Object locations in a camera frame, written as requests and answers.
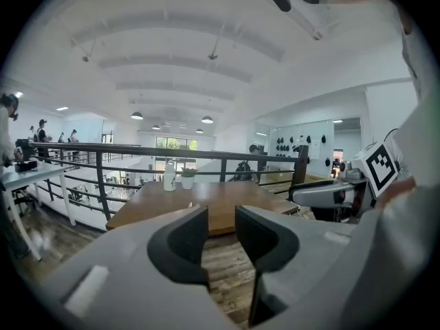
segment ceiling beam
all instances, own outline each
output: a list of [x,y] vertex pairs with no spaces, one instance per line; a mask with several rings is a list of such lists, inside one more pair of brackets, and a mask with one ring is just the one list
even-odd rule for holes
[[[221,19],[215,19],[208,15],[196,16],[193,14],[187,14],[183,11],[168,11],[168,20],[165,21],[163,11],[154,10],[107,19],[107,25],[97,22],[83,28],[72,37],[78,44],[82,44],[117,32],[148,28],[193,30],[217,36],[222,25],[223,21]],[[237,34],[234,31],[234,24],[226,23],[223,29],[222,38],[236,41],[236,37]],[[283,48],[278,47],[270,41],[261,38],[258,34],[247,30],[241,34],[238,43],[261,53],[276,62],[280,62],[284,54]]]
[[223,113],[225,112],[225,109],[222,109],[220,107],[211,107],[210,105],[202,105],[202,104],[194,104],[189,102],[179,102],[174,100],[162,100],[162,99],[136,99],[136,100],[130,100],[131,104],[141,105],[166,105],[170,107],[179,107],[179,108],[185,108],[185,109],[197,109],[197,110],[204,110],[204,111],[210,111],[212,113]]
[[[181,56],[169,55],[133,55],[133,56],[119,56],[115,58],[108,58],[98,62],[99,67],[108,69],[112,67],[123,67],[132,65],[169,65],[178,67],[188,67],[191,69],[199,69],[206,71],[206,61],[197,60],[195,58],[187,58]],[[210,67],[208,71],[214,74],[231,77],[245,83],[251,83],[252,75],[241,71],[235,67],[218,65],[217,67]]]
[[178,91],[183,93],[198,94],[227,101],[234,101],[235,96],[216,89],[200,89],[193,85],[173,83],[171,81],[147,81],[147,82],[117,82],[116,89],[120,91],[152,89],[161,91]]

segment window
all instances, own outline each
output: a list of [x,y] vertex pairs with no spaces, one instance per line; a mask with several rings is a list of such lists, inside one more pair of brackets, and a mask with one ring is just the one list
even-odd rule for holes
[[[185,138],[156,137],[156,148],[196,151],[197,144],[197,140],[188,140]],[[165,170],[166,163],[171,159],[173,159],[174,169],[176,171],[182,171],[183,168],[196,168],[195,159],[186,157],[156,157],[155,170]],[[159,175],[161,174],[154,175],[156,180],[159,179]]]

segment handrail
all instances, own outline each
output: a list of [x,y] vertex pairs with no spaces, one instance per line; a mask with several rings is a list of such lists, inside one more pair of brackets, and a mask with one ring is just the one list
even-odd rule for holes
[[[262,175],[262,174],[270,174],[270,173],[293,173],[292,175],[292,184],[295,182],[303,182],[305,176],[305,167],[307,166],[307,154],[308,147],[305,147],[304,150],[300,151],[300,157],[273,157],[266,155],[251,155],[251,154],[240,154],[240,153],[228,153],[228,152],[216,152],[216,151],[189,151],[182,149],[164,149],[164,148],[147,148],[142,146],[129,146],[129,145],[115,145],[115,144],[95,144],[95,143],[40,143],[40,142],[31,142],[31,147],[45,149],[45,156],[40,157],[38,155],[33,155],[39,160],[50,160],[51,162],[55,162],[63,166],[63,164],[67,165],[63,167],[65,169],[72,168],[94,168],[96,169],[96,177],[98,180],[93,179],[85,179],[81,177],[74,177],[71,175],[65,175],[68,179],[74,179],[80,182],[86,182],[90,184],[97,185],[99,187],[99,194],[83,192],[81,190],[77,190],[75,188],[68,188],[68,190],[74,194],[81,194],[87,197],[95,197],[96,199],[100,199],[102,208],[96,206],[89,206],[87,204],[83,204],[74,199],[69,199],[72,203],[77,204],[79,206],[84,206],[86,208],[90,208],[92,210],[98,210],[105,214],[107,220],[111,218],[110,214],[116,213],[113,210],[110,210],[107,204],[107,201],[117,201],[124,203],[127,200],[121,198],[113,198],[108,197],[105,193],[105,186],[107,187],[116,187],[116,188],[127,188],[138,190],[141,189],[141,186],[136,185],[125,185],[125,184],[116,184],[111,182],[104,182],[103,173],[104,171],[126,171],[130,173],[152,173],[152,174],[163,174],[163,170],[144,170],[144,169],[136,169],[136,168],[121,168],[115,166],[104,166],[105,163],[113,161],[115,158],[111,154],[118,154],[116,159],[123,159],[124,155],[128,155],[133,157],[134,155],[148,155],[148,156],[156,156],[156,157],[169,157],[169,158],[190,158],[190,159],[218,159],[221,160],[221,170],[220,171],[208,171],[208,172],[197,172],[196,175],[219,175],[220,182],[226,181],[226,175]],[[55,159],[53,157],[48,157],[49,150],[52,149],[51,152],[59,151],[60,159]],[[63,151],[82,151],[86,152],[80,155],[72,155],[74,161],[63,160]],[[85,159],[78,159],[78,156],[87,156]],[[258,170],[257,171],[227,171],[227,161],[228,160],[236,160],[236,161],[257,161],[258,162]],[[262,171],[264,162],[289,162],[294,163],[294,170],[269,170]],[[267,184],[261,184],[260,186],[268,186],[270,184],[279,184],[279,183],[287,183],[288,181],[279,181]],[[53,196],[60,197],[62,196],[51,192],[51,186],[61,187],[59,184],[55,184],[50,180],[47,181],[48,189],[41,187],[41,189],[49,192],[51,194],[51,198]],[[283,193],[284,190],[276,192],[276,194]]]

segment ceiling light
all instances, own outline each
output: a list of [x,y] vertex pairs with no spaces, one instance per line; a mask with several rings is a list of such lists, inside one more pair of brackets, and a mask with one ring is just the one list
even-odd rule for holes
[[131,114],[131,118],[133,118],[135,120],[143,120],[144,116],[142,116],[142,114],[139,111],[136,111]]
[[214,120],[210,116],[205,116],[204,118],[201,119],[201,121],[204,124],[212,124],[214,122]]

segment white bottle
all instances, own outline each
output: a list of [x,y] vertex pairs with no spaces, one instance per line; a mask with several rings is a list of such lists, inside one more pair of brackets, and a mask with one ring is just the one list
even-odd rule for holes
[[176,171],[174,169],[174,164],[172,160],[170,160],[167,165],[165,165],[164,190],[176,190]]

